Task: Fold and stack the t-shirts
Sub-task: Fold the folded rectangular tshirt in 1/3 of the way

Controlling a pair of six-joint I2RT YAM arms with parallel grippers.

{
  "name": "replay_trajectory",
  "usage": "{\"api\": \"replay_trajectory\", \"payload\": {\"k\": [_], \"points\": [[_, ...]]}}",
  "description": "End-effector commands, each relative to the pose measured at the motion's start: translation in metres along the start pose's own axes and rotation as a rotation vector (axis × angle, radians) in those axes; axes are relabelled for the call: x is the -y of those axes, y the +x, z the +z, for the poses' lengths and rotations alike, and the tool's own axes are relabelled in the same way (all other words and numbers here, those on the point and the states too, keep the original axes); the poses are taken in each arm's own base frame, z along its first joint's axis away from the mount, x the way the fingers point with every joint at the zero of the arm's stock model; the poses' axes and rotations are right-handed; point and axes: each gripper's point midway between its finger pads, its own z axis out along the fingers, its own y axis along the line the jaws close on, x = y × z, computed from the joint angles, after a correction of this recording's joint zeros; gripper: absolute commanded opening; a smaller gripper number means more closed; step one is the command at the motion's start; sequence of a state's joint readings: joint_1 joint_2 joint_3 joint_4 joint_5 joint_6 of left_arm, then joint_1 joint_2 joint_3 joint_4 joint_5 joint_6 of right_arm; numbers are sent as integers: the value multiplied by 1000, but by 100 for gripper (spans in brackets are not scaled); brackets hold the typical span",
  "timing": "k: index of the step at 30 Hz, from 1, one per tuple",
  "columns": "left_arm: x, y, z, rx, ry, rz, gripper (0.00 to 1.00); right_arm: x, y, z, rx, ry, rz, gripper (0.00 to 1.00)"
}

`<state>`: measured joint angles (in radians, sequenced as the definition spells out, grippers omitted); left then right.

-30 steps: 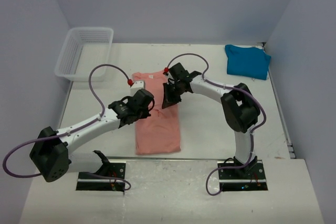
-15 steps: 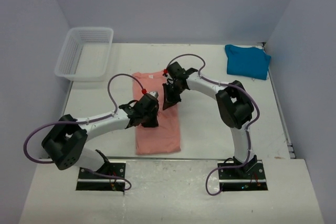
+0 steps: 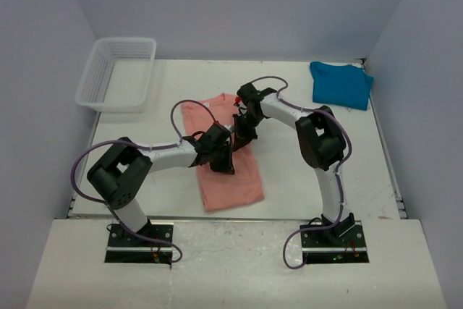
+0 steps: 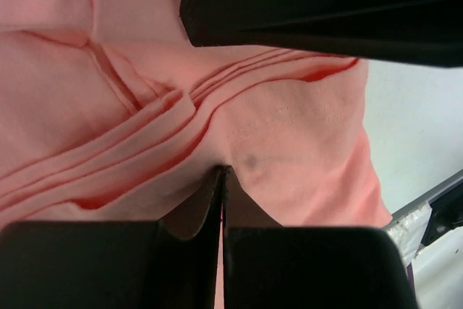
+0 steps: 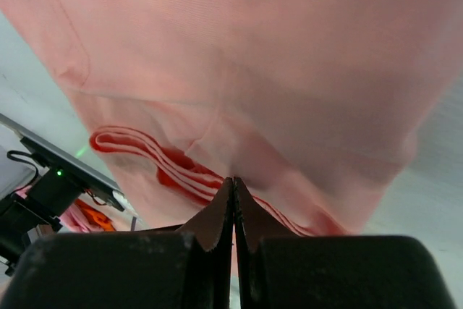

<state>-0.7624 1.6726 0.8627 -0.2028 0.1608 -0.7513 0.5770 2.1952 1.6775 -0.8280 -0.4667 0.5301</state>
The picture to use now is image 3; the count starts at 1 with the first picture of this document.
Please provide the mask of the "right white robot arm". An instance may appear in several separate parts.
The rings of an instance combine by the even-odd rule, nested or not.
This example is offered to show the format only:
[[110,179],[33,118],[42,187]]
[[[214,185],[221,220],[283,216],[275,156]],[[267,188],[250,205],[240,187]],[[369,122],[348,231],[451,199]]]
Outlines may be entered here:
[[322,196],[322,226],[313,231],[322,235],[329,245],[340,245],[354,224],[351,211],[345,206],[339,173],[344,163],[344,149],[350,142],[331,109],[296,106],[284,100],[277,90],[258,90],[251,82],[237,91],[235,106],[244,106],[245,110],[233,116],[234,151],[258,137],[256,127],[264,119],[275,119],[296,131],[300,153],[305,163],[315,170]]

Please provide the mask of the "pink t shirt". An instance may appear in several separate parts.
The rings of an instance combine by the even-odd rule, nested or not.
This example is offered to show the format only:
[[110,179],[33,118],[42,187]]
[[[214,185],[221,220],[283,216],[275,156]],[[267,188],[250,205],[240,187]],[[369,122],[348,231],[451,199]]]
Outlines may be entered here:
[[[233,125],[233,115],[238,112],[235,96],[222,93],[196,103],[181,105],[184,130],[187,135],[206,131],[215,118],[223,126]],[[250,145],[233,153],[234,174],[213,172],[209,165],[196,168],[197,182],[205,212],[223,211],[248,206],[264,199],[263,183],[258,162]]]

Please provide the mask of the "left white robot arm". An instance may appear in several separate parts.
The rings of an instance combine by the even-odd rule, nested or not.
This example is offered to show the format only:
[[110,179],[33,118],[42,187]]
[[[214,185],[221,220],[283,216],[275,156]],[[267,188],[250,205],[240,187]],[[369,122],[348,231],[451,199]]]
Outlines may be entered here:
[[135,246],[147,242],[167,245],[150,234],[150,220],[136,196],[152,172],[173,168],[209,165],[211,170],[233,174],[233,130],[231,125],[214,122],[205,132],[184,136],[180,144],[143,147],[123,137],[113,142],[87,173],[87,179],[103,198]]

